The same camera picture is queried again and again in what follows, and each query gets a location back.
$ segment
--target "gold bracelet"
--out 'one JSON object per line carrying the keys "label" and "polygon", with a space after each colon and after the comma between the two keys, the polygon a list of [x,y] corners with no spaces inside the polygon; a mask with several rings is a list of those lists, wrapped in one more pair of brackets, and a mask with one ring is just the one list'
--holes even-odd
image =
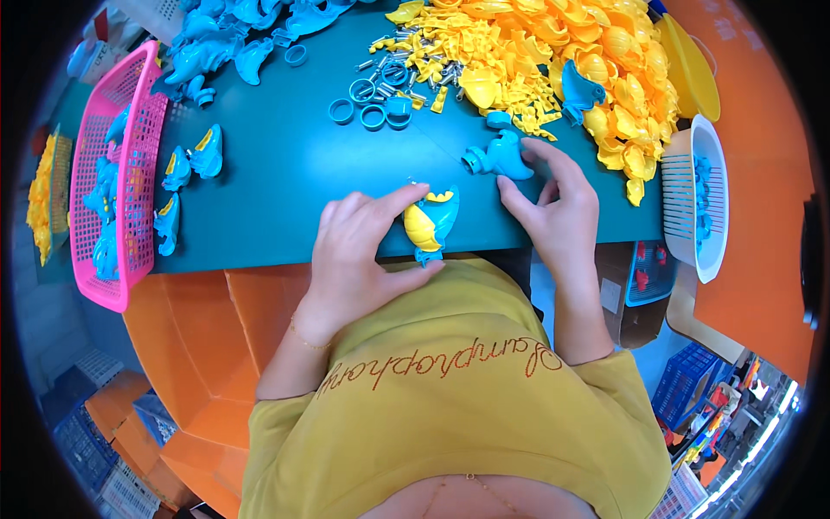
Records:
{"label": "gold bracelet", "polygon": [[288,326],[288,329],[291,330],[291,333],[293,333],[294,335],[297,336],[297,339],[302,340],[303,344],[308,346],[312,350],[328,350],[329,347],[331,346],[331,342],[329,344],[325,345],[325,346],[315,346],[315,345],[309,344],[309,341],[303,339],[302,335],[298,334],[297,329],[294,327],[294,314],[291,314],[291,324]]}

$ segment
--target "pink plastic basket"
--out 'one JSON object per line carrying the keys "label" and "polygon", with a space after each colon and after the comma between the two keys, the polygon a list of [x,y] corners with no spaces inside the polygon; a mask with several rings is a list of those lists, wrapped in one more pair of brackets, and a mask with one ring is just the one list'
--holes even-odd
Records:
{"label": "pink plastic basket", "polygon": [[[153,188],[159,137],[167,110],[164,94],[150,95],[161,76],[155,63],[159,44],[146,42],[115,65],[92,91],[86,103],[72,163],[70,241],[75,282],[84,296],[112,311],[123,312],[129,289],[153,268]],[[119,160],[115,206],[119,279],[104,281],[95,274],[92,249],[101,221],[86,208],[83,196],[95,186],[96,160],[112,152],[105,135],[113,119],[132,103],[124,142],[115,151]]]}

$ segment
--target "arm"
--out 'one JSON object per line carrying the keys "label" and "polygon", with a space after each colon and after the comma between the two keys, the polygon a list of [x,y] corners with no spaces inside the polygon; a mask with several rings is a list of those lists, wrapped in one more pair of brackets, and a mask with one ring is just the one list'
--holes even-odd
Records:
{"label": "arm", "polygon": [[320,387],[334,335],[401,294],[423,286],[443,262],[390,273],[374,260],[392,221],[429,192],[408,185],[374,199],[351,193],[329,202],[311,255],[311,284],[256,386],[257,400],[289,399]]}
{"label": "arm", "polygon": [[599,201],[579,166],[541,140],[522,139],[522,157],[542,159],[553,178],[533,205],[512,180],[498,178],[501,202],[521,223],[556,281],[554,344],[567,365],[611,355],[593,251],[597,244]]}

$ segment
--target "gold necklace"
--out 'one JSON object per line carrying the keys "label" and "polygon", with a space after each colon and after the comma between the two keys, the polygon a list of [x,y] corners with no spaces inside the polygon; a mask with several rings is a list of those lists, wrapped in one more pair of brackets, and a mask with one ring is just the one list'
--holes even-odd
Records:
{"label": "gold necklace", "polygon": [[[490,487],[488,487],[487,485],[485,485],[484,483],[482,483],[482,482],[481,482],[481,480],[480,480],[478,477],[476,477],[476,475],[475,475],[475,474],[465,474],[464,478],[465,478],[465,479],[468,479],[468,480],[470,480],[470,479],[471,479],[472,481],[475,481],[476,483],[478,483],[479,485],[481,485],[481,488],[483,488],[483,489],[487,490],[487,491],[488,491],[488,492],[489,492],[489,493],[490,493],[493,497],[495,497],[496,499],[498,499],[499,501],[501,501],[501,502],[502,502],[502,504],[504,504],[507,508],[509,508],[511,512],[513,512],[513,513],[519,513],[519,512],[515,509],[515,507],[514,507],[513,505],[511,505],[511,504],[510,504],[510,502],[509,502],[509,501],[507,501],[506,499],[504,499],[502,496],[498,495],[498,494],[496,493],[496,491],[494,491],[492,488],[490,488]],[[447,481],[447,476],[442,477],[442,478],[441,478],[441,483],[439,483],[439,484],[438,484],[438,486],[437,486],[437,487],[435,487],[435,490],[432,492],[432,497],[430,497],[430,499],[429,499],[429,503],[427,503],[427,509],[426,509],[426,510],[424,510],[424,511],[423,511],[423,515],[421,515],[421,519],[423,519],[424,517],[426,517],[426,516],[427,516],[427,513],[429,512],[429,509],[432,507],[432,502],[433,502],[433,501],[435,501],[435,497],[438,495],[438,490],[440,490],[440,489],[441,489],[441,487],[445,487],[445,486],[447,485],[446,481]]]}

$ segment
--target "blue plastic ring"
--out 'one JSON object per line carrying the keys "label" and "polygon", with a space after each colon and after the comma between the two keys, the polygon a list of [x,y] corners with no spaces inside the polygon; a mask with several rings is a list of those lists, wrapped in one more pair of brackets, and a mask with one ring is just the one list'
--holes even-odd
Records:
{"label": "blue plastic ring", "polygon": [[308,52],[305,51],[305,45],[294,45],[286,51],[284,58],[289,65],[300,66],[308,58]]}
{"label": "blue plastic ring", "polygon": [[[366,122],[366,114],[369,112],[380,112],[380,122],[376,125],[370,125]],[[386,122],[386,110],[383,109],[381,105],[366,105],[360,111],[360,123],[366,127],[366,130],[369,131],[378,131],[383,126],[383,123]]]}
{"label": "blue plastic ring", "polygon": [[409,121],[413,119],[412,112],[409,112],[406,115],[394,115],[386,113],[386,122],[389,123],[389,126],[392,126],[393,130],[403,130],[407,126],[409,126]]}
{"label": "blue plastic ring", "polygon": [[380,77],[390,86],[401,86],[409,77],[407,67],[400,61],[390,61],[383,66]]}
{"label": "blue plastic ring", "polygon": [[374,83],[365,78],[354,80],[352,81],[352,84],[349,85],[349,97],[357,105],[365,105],[370,102],[374,97],[375,91],[376,89]]}
{"label": "blue plastic ring", "polygon": [[[338,119],[337,117],[334,117],[334,113],[341,106],[348,106],[349,114]],[[354,118],[354,105],[352,104],[352,101],[348,99],[335,99],[331,101],[331,104],[329,105],[329,117],[338,125],[347,125]]]}
{"label": "blue plastic ring", "polygon": [[510,114],[507,112],[492,111],[487,114],[487,125],[491,128],[510,128]]}

